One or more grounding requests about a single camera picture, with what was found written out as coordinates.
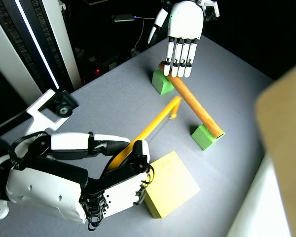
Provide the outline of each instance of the table surface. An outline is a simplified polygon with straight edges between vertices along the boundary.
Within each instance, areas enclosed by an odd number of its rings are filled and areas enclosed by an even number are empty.
[[[177,95],[173,90],[160,96],[151,85],[166,48],[164,40],[75,91],[80,106],[57,132],[93,131],[135,139]],[[0,236],[226,236],[263,158],[254,104],[271,79],[202,37],[191,76],[184,81],[226,135],[202,151],[191,137],[201,122],[182,101],[178,117],[166,119],[147,141],[152,161],[177,152],[201,188],[196,196],[165,219],[152,219],[145,204],[134,206],[104,219],[95,232],[10,203],[10,213],[0,221]],[[3,138],[13,142],[28,124]],[[108,160],[98,156],[68,163],[99,178]]]

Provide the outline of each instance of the yellow block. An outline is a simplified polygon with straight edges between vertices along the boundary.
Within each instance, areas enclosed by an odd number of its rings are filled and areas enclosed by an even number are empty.
[[[153,218],[164,218],[200,191],[175,151],[151,165],[155,175],[146,188],[145,203]]]

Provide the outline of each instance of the white light strip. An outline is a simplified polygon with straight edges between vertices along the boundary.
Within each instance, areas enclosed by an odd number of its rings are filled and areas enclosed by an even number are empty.
[[[59,89],[59,85],[58,85],[58,83],[57,83],[57,81],[56,81],[56,79],[55,79],[55,77],[54,77],[54,75],[53,75],[53,73],[52,73],[52,71],[51,71],[49,65],[48,65],[48,62],[47,62],[47,60],[46,60],[46,58],[45,58],[45,56],[44,56],[44,54],[43,54],[43,51],[41,50],[41,48],[40,48],[40,46],[39,46],[39,44],[38,44],[38,41],[37,41],[37,39],[36,39],[36,37],[35,37],[35,35],[34,35],[34,32],[33,32],[32,28],[31,28],[31,26],[30,26],[30,24],[29,24],[29,21],[28,21],[28,19],[27,19],[25,13],[24,13],[24,11],[23,11],[23,8],[22,8],[22,6],[21,6],[19,0],[15,0],[15,3],[16,3],[16,5],[18,6],[18,9],[19,9],[19,11],[20,11],[20,13],[21,13],[21,15],[22,15],[22,18],[23,18],[23,20],[24,20],[24,22],[25,22],[25,25],[27,26],[27,28],[28,28],[28,30],[29,30],[29,32],[30,32],[30,35],[31,35],[31,37],[32,37],[32,39],[33,39],[33,41],[34,41],[34,43],[35,43],[35,45],[36,45],[36,48],[38,49],[38,52],[39,52],[39,54],[40,54],[40,56],[41,56],[41,58],[42,58],[42,60],[43,60],[43,62],[44,62],[44,64],[45,64],[45,66],[46,66],[46,68],[47,68],[47,70],[48,70],[48,72],[49,72],[49,74],[50,74],[50,76],[51,76],[51,78],[52,78],[52,80],[53,80],[53,82],[54,82],[56,88]]]

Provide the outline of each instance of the green cube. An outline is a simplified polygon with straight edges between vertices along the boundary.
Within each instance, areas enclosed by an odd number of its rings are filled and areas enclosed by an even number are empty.
[[[168,81],[168,79],[160,70],[153,72],[152,85],[154,88],[156,88],[160,95],[163,95],[174,89],[171,82]]]
[[[225,133],[223,133],[223,135],[219,138],[215,138],[205,125],[202,124],[195,130],[195,132],[193,132],[192,138],[202,148],[202,150],[205,150],[221,139],[224,135]]]

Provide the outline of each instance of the wooden rod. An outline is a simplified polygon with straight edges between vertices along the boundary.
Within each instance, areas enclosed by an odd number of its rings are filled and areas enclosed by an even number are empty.
[[[159,70],[163,72],[164,61],[159,64]],[[191,109],[196,113],[199,119],[207,127],[210,133],[218,138],[223,135],[222,129],[216,124],[209,113],[204,109],[204,107],[198,102],[197,98],[193,95],[190,89],[184,84],[184,82],[179,77],[172,77],[171,72],[166,78],[172,83],[178,93],[183,97]]]

